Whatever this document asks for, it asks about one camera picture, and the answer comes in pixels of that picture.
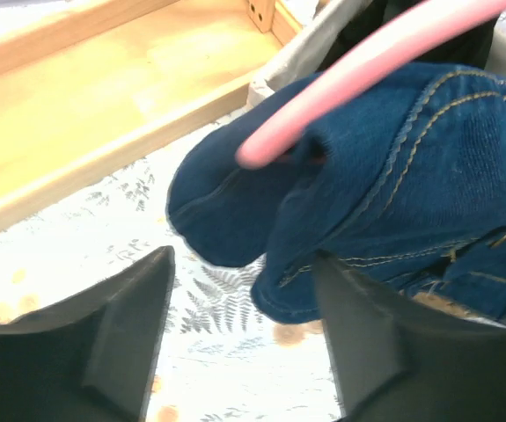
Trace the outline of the pink hanger front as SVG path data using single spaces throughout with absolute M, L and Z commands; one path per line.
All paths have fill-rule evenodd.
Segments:
M 246 168 L 259 168 L 273 162 L 296 143 L 307 125 L 392 72 L 381 71 L 373 76 L 368 69 L 363 69 L 360 74 L 351 76 L 346 71 L 335 73 L 333 67 L 329 68 L 249 136 L 236 153 L 237 161 Z

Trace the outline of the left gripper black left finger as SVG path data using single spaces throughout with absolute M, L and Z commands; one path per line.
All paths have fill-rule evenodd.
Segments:
M 144 420 L 174 274 L 173 248 L 160 247 L 0 324 L 0 422 Z

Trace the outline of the blue denim skirt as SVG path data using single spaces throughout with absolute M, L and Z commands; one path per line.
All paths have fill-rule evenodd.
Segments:
M 274 93 L 184 158 L 166 213 L 214 266 L 264 257 L 251 297 L 272 320 L 319 318 L 312 265 L 328 251 L 408 296 L 506 324 L 506 78 L 413 62 L 314 121 L 286 157 L 236 149 L 310 83 Z

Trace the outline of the black garment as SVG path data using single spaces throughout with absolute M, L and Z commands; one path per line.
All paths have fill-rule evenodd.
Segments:
M 363 1 L 318 66 L 351 76 L 411 61 L 486 67 L 506 1 Z

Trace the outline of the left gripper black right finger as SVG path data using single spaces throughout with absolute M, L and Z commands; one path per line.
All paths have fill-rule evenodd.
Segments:
M 427 308 L 328 254 L 313 266 L 347 421 L 506 421 L 506 328 Z

